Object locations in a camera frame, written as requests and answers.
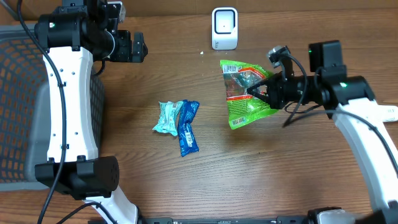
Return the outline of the green snack bag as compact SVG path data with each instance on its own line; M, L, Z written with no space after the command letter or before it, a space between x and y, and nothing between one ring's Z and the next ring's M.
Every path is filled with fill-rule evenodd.
M241 128L277 112L247 92L249 87L273 76L272 72L259 65L234 60L221 60L220 67L226 88L228 123L231 129Z

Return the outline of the teal snack packet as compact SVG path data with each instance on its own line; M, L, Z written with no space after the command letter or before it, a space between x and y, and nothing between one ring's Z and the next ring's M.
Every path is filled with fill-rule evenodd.
M183 105L183 101L166 103L160 102L160 115L157 124L152 128L153 131L164 134L171 134L177 136L176 119L179 111Z

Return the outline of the blue snack packet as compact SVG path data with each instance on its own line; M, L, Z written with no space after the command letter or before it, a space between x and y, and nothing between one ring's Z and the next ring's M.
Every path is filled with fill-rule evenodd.
M177 131L180 143L180 153L185 157L189 153L198 152L199 148L192 129L192 122L199 108L199 102L183 100L180 110Z

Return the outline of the white cosmetic tube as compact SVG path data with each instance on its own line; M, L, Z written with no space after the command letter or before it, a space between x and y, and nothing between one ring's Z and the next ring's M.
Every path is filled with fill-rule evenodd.
M379 105L379 116L383 122L396 122L398 120L398 107L393 105Z

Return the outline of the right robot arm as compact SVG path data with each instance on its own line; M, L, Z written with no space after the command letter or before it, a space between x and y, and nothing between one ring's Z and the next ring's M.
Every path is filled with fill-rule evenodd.
M280 73L250 86L247 93L272 109L288 103L298 106L309 102L322 107L309 109L296 117L291 112L284 126L325 114L348 142L368 188L372 213L357 215L340 207L309 210L300 223L397 223L397 148L384 125L381 106L366 79L349 77L338 40L309 44L311 76L296 77L292 65L300 62L288 47L277 46L268 53Z

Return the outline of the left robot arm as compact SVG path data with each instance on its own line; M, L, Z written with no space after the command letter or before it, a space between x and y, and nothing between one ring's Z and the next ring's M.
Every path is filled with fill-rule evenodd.
M50 90L47 161L35 166L35 178L93 207L106 223L144 223L119 186L117 159L99 155L93 127L93 64L141 63L148 53L142 33L119 29L125 15L120 1L64 1L35 25Z

